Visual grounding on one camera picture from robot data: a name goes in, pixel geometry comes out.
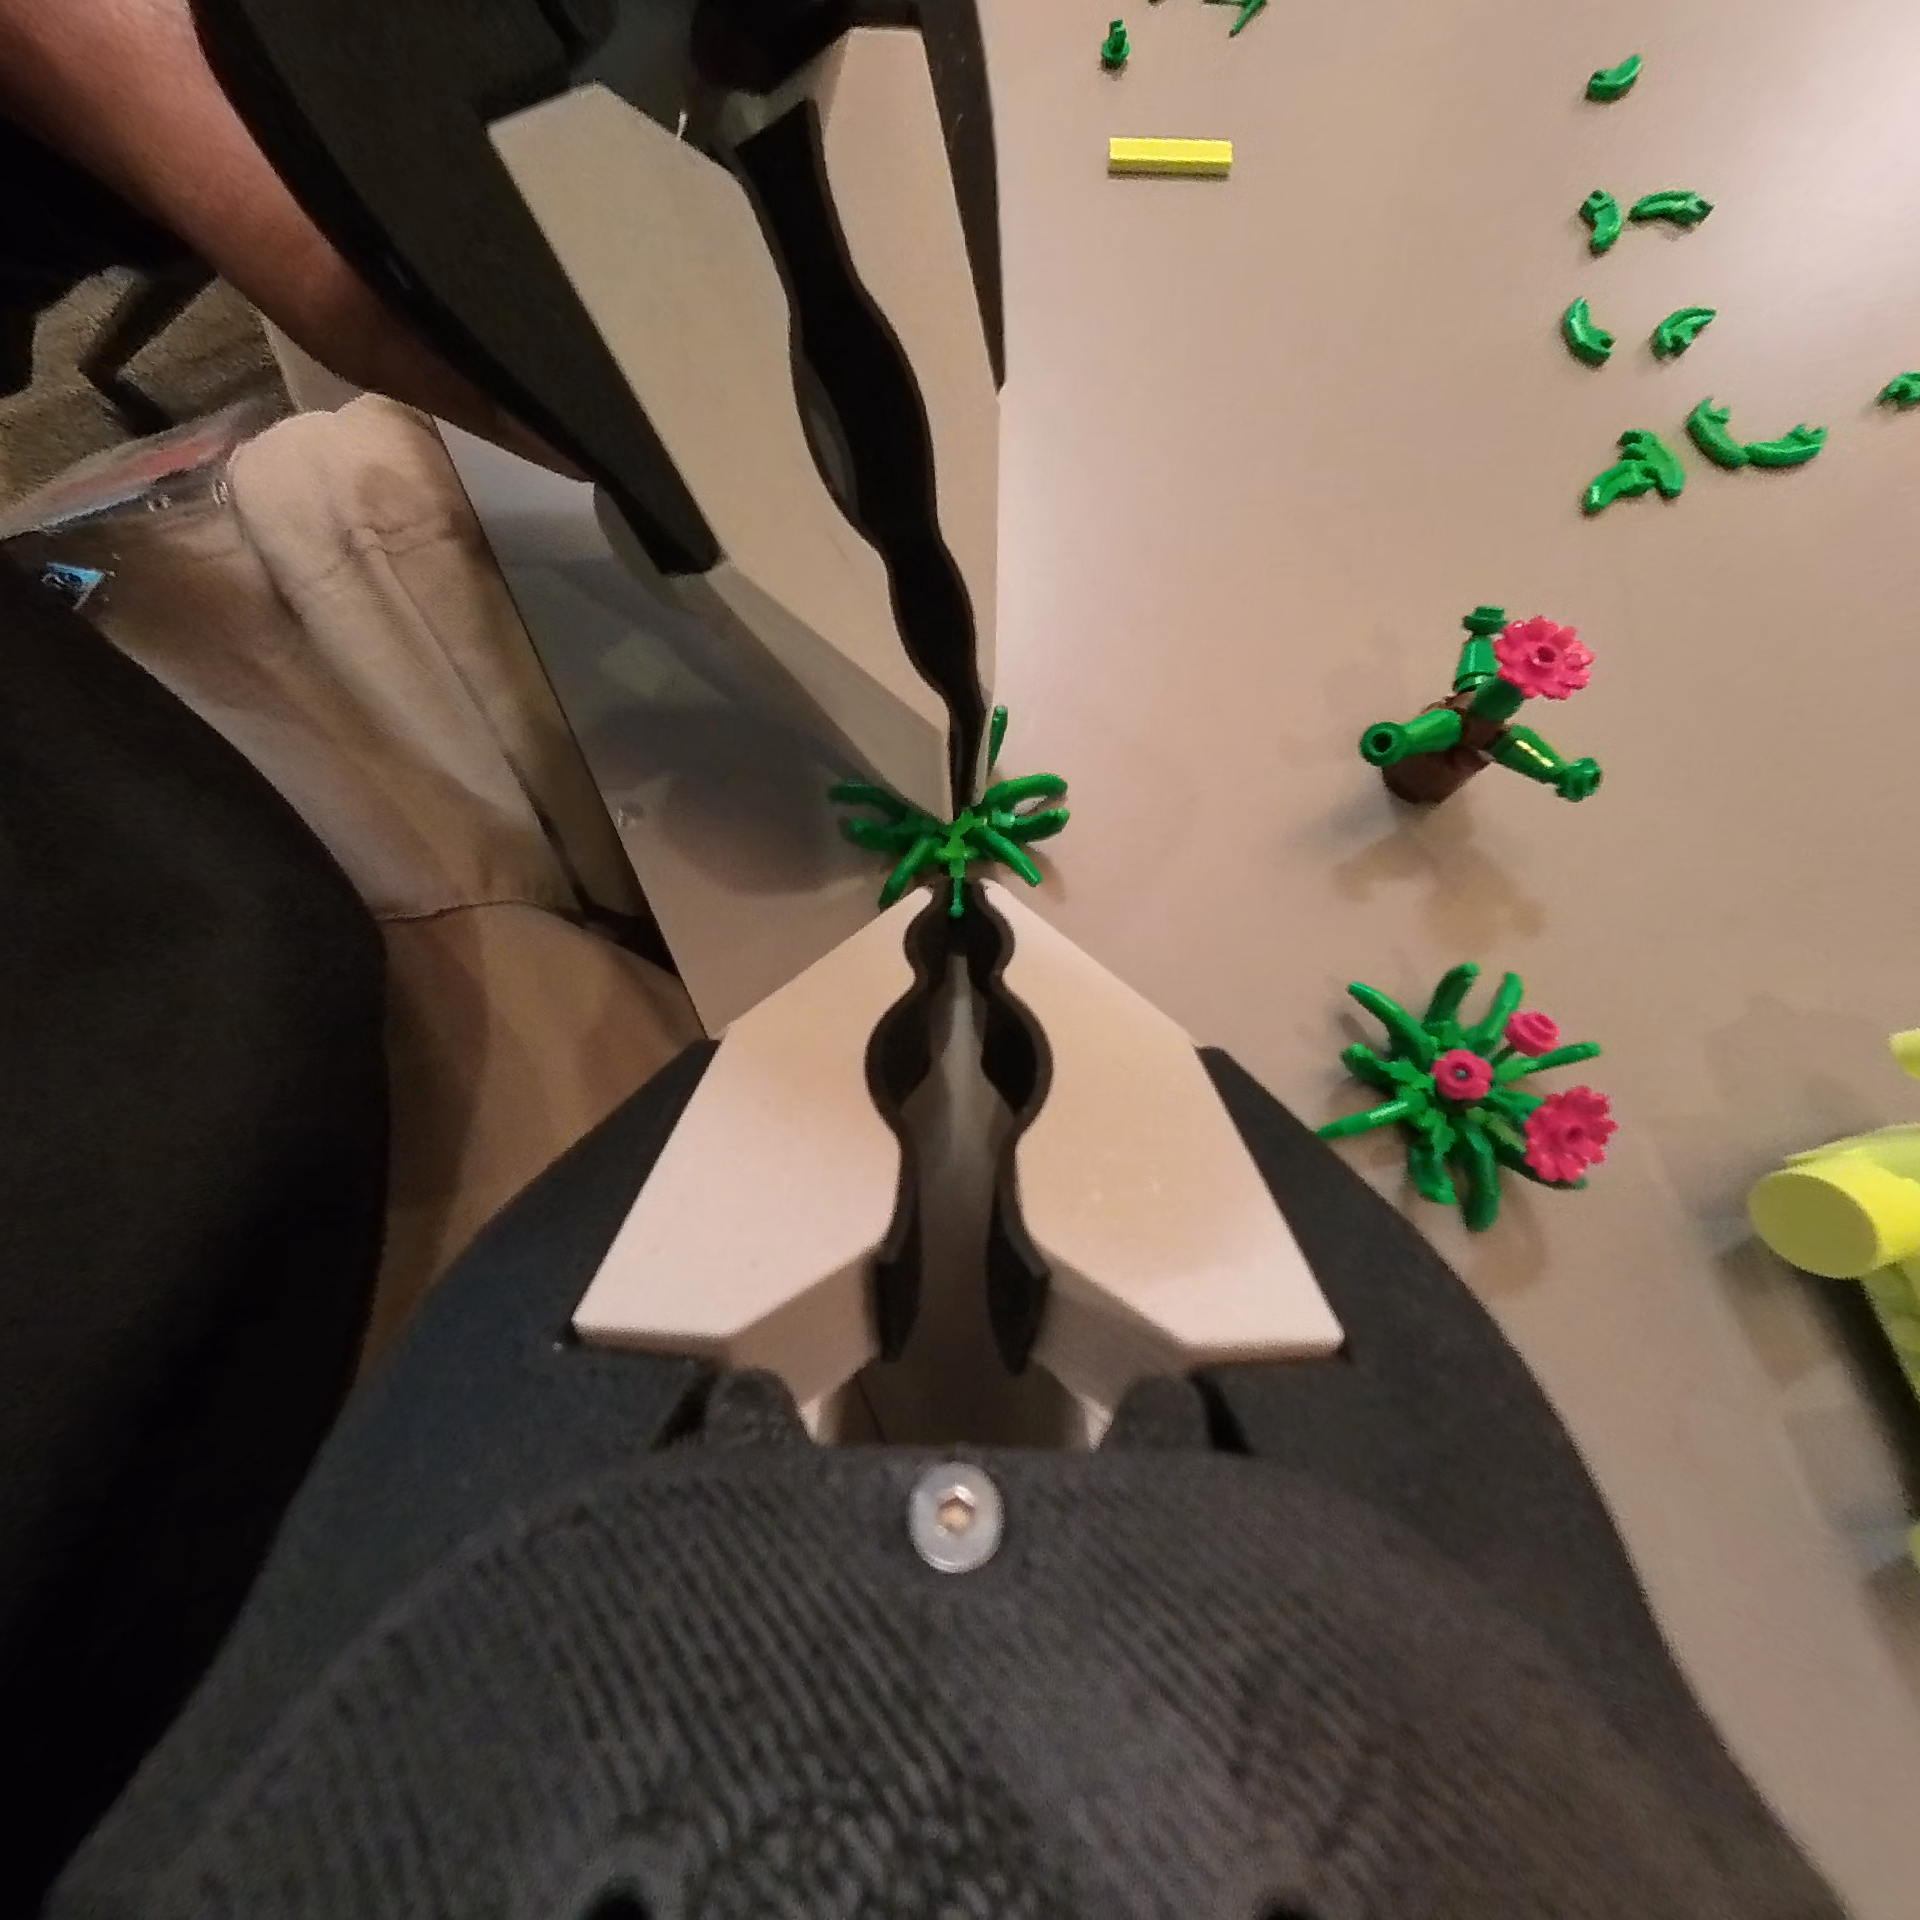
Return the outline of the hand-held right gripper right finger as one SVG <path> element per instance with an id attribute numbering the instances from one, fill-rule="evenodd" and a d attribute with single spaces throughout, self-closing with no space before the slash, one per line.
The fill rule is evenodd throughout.
<path id="1" fill-rule="evenodd" d="M 1001 884 L 993 1007 L 1037 1051 L 1007 1142 L 1007 1236 L 1045 1286 L 1007 1329 L 1095 1447 L 1150 1377 L 1325 1361 L 1341 1325 L 1192 1037 Z"/>

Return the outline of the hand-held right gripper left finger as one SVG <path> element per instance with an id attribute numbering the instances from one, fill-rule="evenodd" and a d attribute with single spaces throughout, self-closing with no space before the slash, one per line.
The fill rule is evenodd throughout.
<path id="1" fill-rule="evenodd" d="M 832 1430 L 879 1353 L 900 1142 L 868 1051 L 919 983 L 925 915 L 925 894 L 900 900 L 727 1026 L 570 1314 L 584 1346 L 773 1373 Z"/>

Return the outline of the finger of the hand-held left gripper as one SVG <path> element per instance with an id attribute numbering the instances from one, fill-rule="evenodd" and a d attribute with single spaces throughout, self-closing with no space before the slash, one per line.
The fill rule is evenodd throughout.
<path id="1" fill-rule="evenodd" d="M 806 358 L 844 429 L 853 517 L 895 628 L 941 698 L 954 770 L 983 765 L 996 611 L 999 395 L 922 39 L 857 28 L 790 119 L 790 270 Z"/>
<path id="2" fill-rule="evenodd" d="M 717 545 L 703 566 L 658 562 L 658 589 L 733 684 L 908 801 L 948 802 L 946 709 L 808 451 L 789 300 L 741 182 L 597 82 L 488 135 Z"/>

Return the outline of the green spiky plant base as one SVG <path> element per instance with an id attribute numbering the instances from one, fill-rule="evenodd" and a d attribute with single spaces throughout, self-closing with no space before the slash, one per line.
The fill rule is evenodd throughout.
<path id="1" fill-rule="evenodd" d="M 877 909 L 890 909 L 922 884 L 946 887 L 946 911 L 961 918 L 968 884 L 996 869 L 1040 890 L 1045 874 L 1030 849 L 1058 836 L 1072 812 L 1069 785 L 1060 774 L 1018 774 L 988 785 L 980 796 L 937 818 L 886 786 L 844 780 L 828 786 L 828 802 L 841 809 L 838 833 L 847 843 L 886 859 Z"/>

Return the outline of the person's left hand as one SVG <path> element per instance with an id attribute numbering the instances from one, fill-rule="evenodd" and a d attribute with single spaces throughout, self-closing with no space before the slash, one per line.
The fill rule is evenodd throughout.
<path id="1" fill-rule="evenodd" d="M 584 478 L 425 349 L 305 218 L 208 68 L 186 5 L 4 3 L 2 101 L 326 372 Z"/>

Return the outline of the green bush with pink flowers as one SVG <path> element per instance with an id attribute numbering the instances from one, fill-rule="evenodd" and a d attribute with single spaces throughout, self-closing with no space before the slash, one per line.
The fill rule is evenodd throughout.
<path id="1" fill-rule="evenodd" d="M 1618 1134 L 1608 1095 L 1593 1085 L 1540 1087 L 1540 1077 L 1590 1065 L 1596 1043 L 1573 1043 L 1505 971 L 1479 1015 L 1469 993 L 1474 962 L 1441 974 L 1415 1010 L 1381 987 L 1352 980 L 1348 996 L 1381 1037 L 1341 1050 L 1348 1079 L 1369 1090 L 1364 1109 L 1317 1129 L 1322 1142 L 1392 1134 L 1409 1189 L 1487 1231 L 1504 1212 L 1508 1182 L 1577 1193 L 1606 1162 Z"/>

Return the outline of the pile of small flower bricks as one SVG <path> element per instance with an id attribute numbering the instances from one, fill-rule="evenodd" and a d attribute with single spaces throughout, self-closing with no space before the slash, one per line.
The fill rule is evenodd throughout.
<path id="1" fill-rule="evenodd" d="M 1162 7 L 1162 3 L 1129 5 L 1130 12 L 1121 12 L 1105 21 L 1095 52 L 1097 67 L 1104 74 L 1118 76 L 1127 68 L 1136 55 L 1136 13 L 1158 7 Z M 1224 42 L 1234 42 L 1269 10 L 1269 3 L 1199 3 L 1199 7 L 1215 10 L 1228 15 L 1230 22 L 1221 29 L 1221 37 Z"/>

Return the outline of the clear plastic bag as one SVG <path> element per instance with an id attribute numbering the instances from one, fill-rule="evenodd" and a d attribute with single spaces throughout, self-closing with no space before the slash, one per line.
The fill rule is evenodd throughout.
<path id="1" fill-rule="evenodd" d="M 264 422 L 256 404 L 233 403 L 87 455 L 4 509 L 4 559 L 72 611 L 96 612 L 132 557 L 223 509 L 233 455 Z"/>

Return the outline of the pink flower on brown stem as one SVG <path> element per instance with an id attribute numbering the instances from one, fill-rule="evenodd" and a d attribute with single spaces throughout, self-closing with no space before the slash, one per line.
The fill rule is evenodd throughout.
<path id="1" fill-rule="evenodd" d="M 1448 801 L 1489 765 L 1583 802 L 1600 790 L 1593 757 L 1569 758 L 1524 724 L 1528 705 L 1561 705 L 1590 684 L 1593 650 L 1569 623 L 1548 614 L 1508 618 L 1474 609 L 1460 620 L 1465 641 L 1450 689 L 1401 722 L 1374 722 L 1357 751 L 1389 796 L 1431 806 Z"/>

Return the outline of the lime green brick pot figure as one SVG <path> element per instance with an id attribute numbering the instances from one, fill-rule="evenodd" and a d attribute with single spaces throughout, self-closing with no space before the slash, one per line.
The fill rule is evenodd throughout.
<path id="1" fill-rule="evenodd" d="M 1746 1218 L 1790 1267 L 1861 1286 L 1918 1401 L 1918 1125 L 1810 1148 L 1759 1177 Z"/>

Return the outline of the group of loose green leaves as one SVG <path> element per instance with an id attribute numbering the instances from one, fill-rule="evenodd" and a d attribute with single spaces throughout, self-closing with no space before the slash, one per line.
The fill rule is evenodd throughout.
<path id="1" fill-rule="evenodd" d="M 1642 71 L 1642 52 L 1605 65 L 1590 71 L 1578 99 L 1593 107 L 1618 106 L 1640 82 Z M 1586 233 L 1586 259 L 1605 259 L 1626 231 L 1690 233 L 1711 212 L 1714 202 L 1689 185 L 1662 185 L 1632 202 L 1621 202 L 1608 188 L 1597 185 L 1582 199 L 1574 218 Z M 1680 303 L 1660 316 L 1645 341 L 1650 358 L 1662 367 L 1678 362 L 1716 317 L 1719 309 L 1711 303 Z M 1554 329 L 1578 367 L 1600 370 L 1615 357 L 1618 337 L 1600 323 L 1583 294 L 1564 306 Z M 1830 438 L 1824 422 L 1796 422 L 1770 438 L 1744 438 L 1736 433 L 1734 412 L 1716 397 L 1702 397 L 1686 412 L 1682 435 L 1700 460 L 1724 473 L 1798 470 L 1813 465 Z M 1578 492 L 1577 508 L 1583 519 L 1593 519 L 1626 499 L 1676 500 L 1686 483 L 1689 469 L 1682 452 L 1662 433 L 1630 426 L 1615 438 L 1614 460 Z"/>

